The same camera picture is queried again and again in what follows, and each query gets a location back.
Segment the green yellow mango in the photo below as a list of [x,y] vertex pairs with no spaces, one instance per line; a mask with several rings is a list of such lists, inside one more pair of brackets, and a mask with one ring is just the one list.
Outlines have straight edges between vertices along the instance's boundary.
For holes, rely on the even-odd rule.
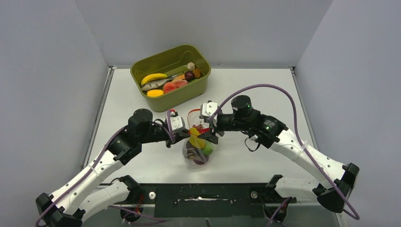
[[189,138],[189,142],[197,147],[202,149],[203,147],[205,147],[206,141],[204,139],[200,139],[198,138],[199,135],[201,135],[200,133],[198,133],[194,128],[190,128],[189,129],[190,132],[190,138]]

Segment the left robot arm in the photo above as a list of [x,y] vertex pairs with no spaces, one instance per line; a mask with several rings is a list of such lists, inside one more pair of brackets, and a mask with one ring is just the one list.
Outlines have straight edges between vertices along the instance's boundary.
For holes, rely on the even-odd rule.
[[40,213],[36,226],[80,227],[91,216],[115,203],[139,194],[140,185],[126,175],[96,191],[112,173],[142,151],[142,145],[164,141],[171,145],[188,138],[183,117],[169,110],[166,120],[153,120],[148,109],[138,109],[105,144],[100,153],[73,179],[54,192],[39,195],[35,202]]

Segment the green cabbage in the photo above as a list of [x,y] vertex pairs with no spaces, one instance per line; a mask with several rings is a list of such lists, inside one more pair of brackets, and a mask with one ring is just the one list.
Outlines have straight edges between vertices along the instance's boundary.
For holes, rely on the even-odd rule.
[[203,147],[201,150],[202,150],[203,155],[210,156],[214,152],[214,149],[215,149],[214,144],[206,143],[205,147]]

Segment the purple red onion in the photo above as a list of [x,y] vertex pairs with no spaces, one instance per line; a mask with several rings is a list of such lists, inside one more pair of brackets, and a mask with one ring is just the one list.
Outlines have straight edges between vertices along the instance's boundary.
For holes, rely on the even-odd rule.
[[197,165],[204,165],[209,161],[209,156],[204,156],[204,157],[197,156],[194,157],[192,160]]

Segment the red grape bunch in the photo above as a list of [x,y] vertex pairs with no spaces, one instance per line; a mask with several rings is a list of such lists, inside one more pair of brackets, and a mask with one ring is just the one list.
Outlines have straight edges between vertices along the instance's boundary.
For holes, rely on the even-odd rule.
[[204,127],[204,125],[202,125],[202,124],[194,124],[193,126],[192,126],[192,128],[194,128],[198,133],[200,133],[200,134],[203,134],[203,133],[205,133],[205,132],[207,132],[207,131],[209,131],[209,128],[207,128],[207,127]]

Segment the clear zip top bag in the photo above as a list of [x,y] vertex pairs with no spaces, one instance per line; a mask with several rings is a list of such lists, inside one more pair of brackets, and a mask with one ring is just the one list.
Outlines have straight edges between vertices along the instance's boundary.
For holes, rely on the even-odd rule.
[[200,117],[200,109],[192,109],[187,114],[189,125],[189,138],[183,144],[183,158],[189,168],[196,168],[207,164],[216,149],[216,145],[199,138],[209,131],[209,124]]

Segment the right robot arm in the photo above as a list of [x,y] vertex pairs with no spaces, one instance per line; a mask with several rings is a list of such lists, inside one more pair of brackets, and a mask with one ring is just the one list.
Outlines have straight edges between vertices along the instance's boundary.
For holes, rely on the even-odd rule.
[[238,131],[257,143],[287,157],[307,171],[313,179],[288,178],[274,175],[267,184],[266,196],[277,202],[284,198],[309,199],[334,213],[342,213],[345,199],[352,193],[359,167],[331,159],[307,144],[278,119],[264,115],[252,107],[250,97],[240,95],[231,101],[233,112],[219,112],[209,129],[199,138],[214,144],[227,131]]

